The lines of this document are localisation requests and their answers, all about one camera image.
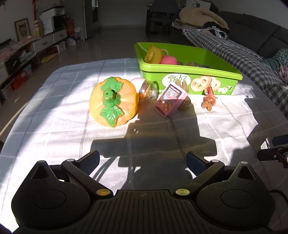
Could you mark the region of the white drawer cabinet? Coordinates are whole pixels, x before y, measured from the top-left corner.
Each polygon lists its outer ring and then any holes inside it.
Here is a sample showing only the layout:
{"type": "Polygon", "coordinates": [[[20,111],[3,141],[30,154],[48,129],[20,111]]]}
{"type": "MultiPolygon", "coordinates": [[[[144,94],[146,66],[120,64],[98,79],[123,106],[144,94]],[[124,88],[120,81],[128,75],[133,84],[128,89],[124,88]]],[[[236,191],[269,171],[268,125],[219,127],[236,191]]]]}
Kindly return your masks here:
{"type": "Polygon", "coordinates": [[[48,48],[49,46],[52,46],[53,44],[58,43],[59,41],[62,41],[65,38],[67,38],[66,29],[48,34],[43,38],[32,43],[33,50],[38,53],[48,48]]]}

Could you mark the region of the orange toy pumpkin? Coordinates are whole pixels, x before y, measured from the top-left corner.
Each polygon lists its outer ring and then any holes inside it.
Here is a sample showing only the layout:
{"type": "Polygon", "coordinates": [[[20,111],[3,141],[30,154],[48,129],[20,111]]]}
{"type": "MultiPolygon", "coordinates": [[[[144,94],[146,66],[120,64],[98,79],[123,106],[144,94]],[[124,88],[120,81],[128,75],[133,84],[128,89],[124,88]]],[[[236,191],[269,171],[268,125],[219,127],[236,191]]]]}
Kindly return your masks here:
{"type": "Polygon", "coordinates": [[[132,82],[111,76],[98,83],[89,99],[89,111],[102,126],[119,127],[137,113],[139,94],[132,82]]]}

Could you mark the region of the yellow toy pot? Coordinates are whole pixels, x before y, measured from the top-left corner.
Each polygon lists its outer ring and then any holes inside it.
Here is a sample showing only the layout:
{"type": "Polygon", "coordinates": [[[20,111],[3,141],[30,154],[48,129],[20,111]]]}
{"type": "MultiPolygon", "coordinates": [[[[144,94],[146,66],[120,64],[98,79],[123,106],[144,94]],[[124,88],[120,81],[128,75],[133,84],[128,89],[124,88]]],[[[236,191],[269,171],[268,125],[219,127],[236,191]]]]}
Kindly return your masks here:
{"type": "Polygon", "coordinates": [[[160,64],[162,57],[162,50],[155,45],[151,45],[144,58],[144,62],[149,64],[160,64]]]}

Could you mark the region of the dark grey sofa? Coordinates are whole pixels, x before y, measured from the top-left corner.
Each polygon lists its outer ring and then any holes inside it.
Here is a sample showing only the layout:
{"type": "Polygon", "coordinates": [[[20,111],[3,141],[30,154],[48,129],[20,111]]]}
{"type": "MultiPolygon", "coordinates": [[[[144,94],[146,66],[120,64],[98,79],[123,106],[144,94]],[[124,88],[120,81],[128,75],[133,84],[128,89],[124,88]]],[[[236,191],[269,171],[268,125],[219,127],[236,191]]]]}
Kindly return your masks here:
{"type": "Polygon", "coordinates": [[[252,15],[221,11],[218,15],[229,27],[228,38],[264,58],[287,49],[287,29],[252,15]]]}

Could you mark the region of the beige blanket pile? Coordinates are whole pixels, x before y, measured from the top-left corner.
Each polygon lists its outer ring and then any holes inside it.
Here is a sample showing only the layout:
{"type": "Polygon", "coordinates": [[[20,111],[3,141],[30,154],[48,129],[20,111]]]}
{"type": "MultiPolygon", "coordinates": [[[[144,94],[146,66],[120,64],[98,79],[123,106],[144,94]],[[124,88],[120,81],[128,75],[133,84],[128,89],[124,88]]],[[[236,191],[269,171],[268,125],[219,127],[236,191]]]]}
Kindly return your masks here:
{"type": "Polygon", "coordinates": [[[203,8],[185,7],[179,12],[182,23],[203,27],[207,22],[214,22],[222,28],[229,29],[226,21],[216,13],[203,8]]]}

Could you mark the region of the green plastic storage box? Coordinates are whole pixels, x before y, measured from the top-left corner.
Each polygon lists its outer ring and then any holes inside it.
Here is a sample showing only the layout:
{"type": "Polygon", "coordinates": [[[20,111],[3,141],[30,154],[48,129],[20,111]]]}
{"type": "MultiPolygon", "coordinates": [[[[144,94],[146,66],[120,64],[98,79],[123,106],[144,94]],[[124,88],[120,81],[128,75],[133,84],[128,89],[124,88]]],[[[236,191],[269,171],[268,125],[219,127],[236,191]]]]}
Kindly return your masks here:
{"type": "Polygon", "coordinates": [[[179,80],[186,82],[190,94],[203,94],[203,88],[211,86],[216,95],[230,95],[243,79],[236,68],[203,48],[157,42],[138,42],[134,48],[141,78],[155,83],[159,93],[179,80]],[[151,46],[161,49],[164,56],[174,57],[179,64],[146,63],[144,59],[151,46]]]}

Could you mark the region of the green patterned pillow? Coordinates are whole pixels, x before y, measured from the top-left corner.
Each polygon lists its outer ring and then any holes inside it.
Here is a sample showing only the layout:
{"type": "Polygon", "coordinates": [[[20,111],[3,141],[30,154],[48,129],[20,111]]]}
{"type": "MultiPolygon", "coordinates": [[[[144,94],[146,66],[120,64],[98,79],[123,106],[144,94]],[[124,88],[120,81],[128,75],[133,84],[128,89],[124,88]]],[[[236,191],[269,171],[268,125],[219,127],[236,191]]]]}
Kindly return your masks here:
{"type": "Polygon", "coordinates": [[[261,63],[270,67],[271,70],[275,71],[282,82],[288,82],[288,70],[287,70],[287,57],[288,57],[288,49],[282,48],[280,49],[272,58],[265,58],[261,61],[261,63]]]}

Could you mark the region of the framed picture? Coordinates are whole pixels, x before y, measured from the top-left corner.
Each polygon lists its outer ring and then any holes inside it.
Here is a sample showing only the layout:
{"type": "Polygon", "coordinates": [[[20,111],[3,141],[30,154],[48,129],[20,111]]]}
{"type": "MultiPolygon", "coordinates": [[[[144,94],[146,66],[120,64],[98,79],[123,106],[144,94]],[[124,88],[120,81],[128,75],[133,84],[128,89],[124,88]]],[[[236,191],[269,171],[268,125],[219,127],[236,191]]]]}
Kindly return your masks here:
{"type": "Polygon", "coordinates": [[[28,18],[21,19],[14,22],[16,36],[18,41],[22,41],[31,36],[28,18]]]}

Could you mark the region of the pink card box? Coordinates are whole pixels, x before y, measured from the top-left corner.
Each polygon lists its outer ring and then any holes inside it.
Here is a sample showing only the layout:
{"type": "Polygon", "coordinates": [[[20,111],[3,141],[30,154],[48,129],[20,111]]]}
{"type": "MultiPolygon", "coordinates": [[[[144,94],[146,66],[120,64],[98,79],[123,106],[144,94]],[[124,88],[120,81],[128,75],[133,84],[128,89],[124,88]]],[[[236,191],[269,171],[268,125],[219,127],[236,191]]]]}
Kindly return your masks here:
{"type": "Polygon", "coordinates": [[[187,95],[181,87],[170,83],[154,103],[154,108],[164,118],[172,116],[187,95]]]}

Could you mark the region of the brown toy figure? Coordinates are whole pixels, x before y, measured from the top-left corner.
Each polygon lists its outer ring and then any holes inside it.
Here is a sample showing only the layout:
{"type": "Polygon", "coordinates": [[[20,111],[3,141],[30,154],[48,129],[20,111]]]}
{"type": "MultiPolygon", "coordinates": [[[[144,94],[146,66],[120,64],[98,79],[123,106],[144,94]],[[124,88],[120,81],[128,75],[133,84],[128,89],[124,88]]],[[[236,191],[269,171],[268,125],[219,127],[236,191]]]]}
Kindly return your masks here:
{"type": "MultiPolygon", "coordinates": [[[[185,90],[187,93],[189,93],[189,86],[187,85],[187,82],[185,80],[183,82],[180,82],[179,79],[176,79],[175,83],[183,90],[185,90]]],[[[189,96],[186,96],[186,98],[182,101],[182,103],[178,107],[178,110],[186,111],[190,108],[190,106],[191,106],[191,100],[189,96]]]]}

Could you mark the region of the grey plaid blanket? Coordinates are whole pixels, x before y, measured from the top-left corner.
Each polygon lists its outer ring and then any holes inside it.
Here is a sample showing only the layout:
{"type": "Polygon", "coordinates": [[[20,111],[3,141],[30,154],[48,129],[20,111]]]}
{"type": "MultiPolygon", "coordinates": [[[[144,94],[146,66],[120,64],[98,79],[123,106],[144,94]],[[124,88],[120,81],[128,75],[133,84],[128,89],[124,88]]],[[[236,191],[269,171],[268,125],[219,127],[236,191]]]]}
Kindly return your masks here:
{"type": "Polygon", "coordinates": [[[262,63],[258,54],[231,40],[201,32],[192,26],[174,22],[172,26],[182,30],[195,46],[207,49],[219,56],[242,74],[250,78],[287,116],[287,84],[268,65],[262,63]]]}

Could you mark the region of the white checked tablecloth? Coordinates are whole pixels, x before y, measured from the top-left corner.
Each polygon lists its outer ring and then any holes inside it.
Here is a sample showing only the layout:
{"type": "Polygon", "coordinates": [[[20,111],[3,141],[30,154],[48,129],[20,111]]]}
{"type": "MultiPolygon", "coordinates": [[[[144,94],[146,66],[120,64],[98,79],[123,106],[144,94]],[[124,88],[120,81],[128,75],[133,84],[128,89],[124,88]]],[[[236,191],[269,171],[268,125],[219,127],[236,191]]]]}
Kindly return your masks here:
{"type": "Polygon", "coordinates": [[[249,78],[239,81],[230,96],[218,96],[211,111],[201,107],[201,95],[192,94],[191,107],[170,118],[146,103],[128,123],[109,128],[94,121],[88,103],[94,86],[111,76],[139,77],[137,61],[61,67],[28,102],[1,152],[2,225],[17,229],[11,201],[37,161],[60,164],[93,149],[100,153],[100,164],[92,177],[113,191],[175,189],[194,178],[184,159],[193,151],[226,165],[247,161],[270,190],[287,193],[287,169],[256,156],[275,136],[287,133],[287,119],[249,78]]]}

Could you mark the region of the orange red toy figure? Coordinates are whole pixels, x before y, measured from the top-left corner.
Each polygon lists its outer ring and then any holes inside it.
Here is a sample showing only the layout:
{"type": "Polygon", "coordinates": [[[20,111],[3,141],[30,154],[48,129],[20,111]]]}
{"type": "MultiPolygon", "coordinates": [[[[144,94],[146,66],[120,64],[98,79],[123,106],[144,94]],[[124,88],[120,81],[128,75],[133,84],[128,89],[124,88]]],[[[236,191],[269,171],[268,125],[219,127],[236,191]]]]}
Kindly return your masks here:
{"type": "Polygon", "coordinates": [[[209,86],[206,91],[207,93],[203,99],[201,107],[203,109],[207,109],[210,112],[213,106],[216,104],[217,97],[214,95],[214,91],[211,86],[209,86]]]}

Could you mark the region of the dark office chair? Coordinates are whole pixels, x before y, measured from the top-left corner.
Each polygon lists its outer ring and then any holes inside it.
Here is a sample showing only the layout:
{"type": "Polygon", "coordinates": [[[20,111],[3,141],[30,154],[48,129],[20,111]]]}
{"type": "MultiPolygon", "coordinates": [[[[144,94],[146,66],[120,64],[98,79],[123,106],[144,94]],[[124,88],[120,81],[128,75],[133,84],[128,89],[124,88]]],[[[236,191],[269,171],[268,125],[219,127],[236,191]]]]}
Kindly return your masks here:
{"type": "Polygon", "coordinates": [[[157,29],[169,30],[180,12],[176,1],[154,1],[147,10],[145,33],[149,40],[157,29]]]}

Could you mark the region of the silver refrigerator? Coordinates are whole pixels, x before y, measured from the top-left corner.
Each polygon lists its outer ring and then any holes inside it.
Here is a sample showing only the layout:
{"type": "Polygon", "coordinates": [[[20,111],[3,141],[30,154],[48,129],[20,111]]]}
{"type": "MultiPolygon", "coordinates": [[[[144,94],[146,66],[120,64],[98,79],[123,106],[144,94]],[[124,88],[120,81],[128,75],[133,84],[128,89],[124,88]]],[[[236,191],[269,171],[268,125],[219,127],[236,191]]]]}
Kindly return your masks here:
{"type": "Polygon", "coordinates": [[[83,41],[89,39],[94,35],[95,31],[95,22],[97,22],[98,17],[98,6],[97,1],[82,1],[82,35],[81,38],[83,41]]]}

